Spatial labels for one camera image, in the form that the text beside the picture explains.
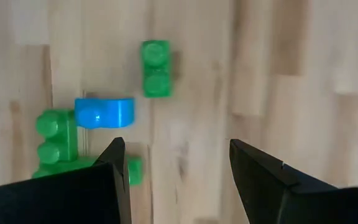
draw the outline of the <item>blue duplo block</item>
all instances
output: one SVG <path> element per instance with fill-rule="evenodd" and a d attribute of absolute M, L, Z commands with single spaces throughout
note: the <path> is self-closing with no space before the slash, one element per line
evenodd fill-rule
<path fill-rule="evenodd" d="M 123 128 L 135 120 L 135 100 L 77 98 L 75 100 L 76 125 L 94 128 Z"/>

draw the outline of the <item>table surface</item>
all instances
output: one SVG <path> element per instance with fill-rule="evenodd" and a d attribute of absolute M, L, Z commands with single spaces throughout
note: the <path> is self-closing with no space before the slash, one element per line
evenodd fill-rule
<path fill-rule="evenodd" d="M 148 39 L 171 42 L 170 98 L 143 97 Z M 358 1 L 0 0 L 0 185 L 38 166 L 36 117 L 85 96 L 136 100 L 131 127 L 78 129 L 82 155 L 142 156 L 133 223 L 245 223 L 230 138 L 358 185 Z"/>

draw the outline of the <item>green duplo block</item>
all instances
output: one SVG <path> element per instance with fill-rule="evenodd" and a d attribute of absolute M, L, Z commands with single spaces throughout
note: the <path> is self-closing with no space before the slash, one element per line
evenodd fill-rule
<path fill-rule="evenodd" d="M 172 94 L 172 60 L 170 44 L 167 40 L 143 42 L 143 89 L 149 98 L 167 97 Z"/>
<path fill-rule="evenodd" d="M 143 161 L 141 157 L 129 156 L 128 159 L 129 185 L 139 185 L 143 181 Z"/>
<path fill-rule="evenodd" d="M 79 157 L 73 162 L 58 162 L 56 164 L 40 164 L 38 170 L 34 172 L 32 178 L 45 177 L 48 175 L 60 174 L 62 172 L 77 170 L 90 167 L 94 164 L 96 158 Z"/>
<path fill-rule="evenodd" d="M 35 126 L 45 138 L 37 149 L 40 163 L 55 164 L 77 159 L 77 127 L 73 110 L 46 110 L 37 118 Z"/>

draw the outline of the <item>wooden surface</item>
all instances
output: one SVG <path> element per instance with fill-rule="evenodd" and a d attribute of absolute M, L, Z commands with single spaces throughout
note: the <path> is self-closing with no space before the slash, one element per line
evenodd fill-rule
<path fill-rule="evenodd" d="M 142 96 L 147 39 L 172 44 L 171 98 Z M 122 136 L 144 159 L 134 223 L 246 223 L 230 138 L 358 185 L 358 1 L 0 0 L 0 184 L 37 167 L 42 110 L 82 96 L 136 99 L 131 127 L 78 129 L 81 154 Z"/>

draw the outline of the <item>toy building block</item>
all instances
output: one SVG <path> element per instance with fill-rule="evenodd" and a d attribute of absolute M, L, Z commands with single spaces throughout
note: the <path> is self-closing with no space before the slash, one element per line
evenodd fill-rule
<path fill-rule="evenodd" d="M 77 128 L 73 110 L 46 110 L 37 118 L 35 126 L 45 138 L 37 149 L 41 164 L 77 159 Z"/>
<path fill-rule="evenodd" d="M 135 120 L 135 101 L 125 99 L 78 98 L 75 100 L 75 120 L 78 126 L 123 128 Z"/>
<path fill-rule="evenodd" d="M 171 55 L 167 40 L 148 40 L 141 49 L 143 61 L 143 89 L 149 98 L 172 94 Z"/>
<path fill-rule="evenodd" d="M 77 170 L 90 167 L 94 164 L 95 157 L 79 157 L 72 162 L 58 162 L 56 164 L 40 164 L 38 170 L 34 172 L 32 178 L 45 177 L 48 175 L 60 174 L 62 172 Z"/>
<path fill-rule="evenodd" d="M 129 185 L 139 185 L 143 181 L 143 161 L 141 157 L 128 156 Z"/>

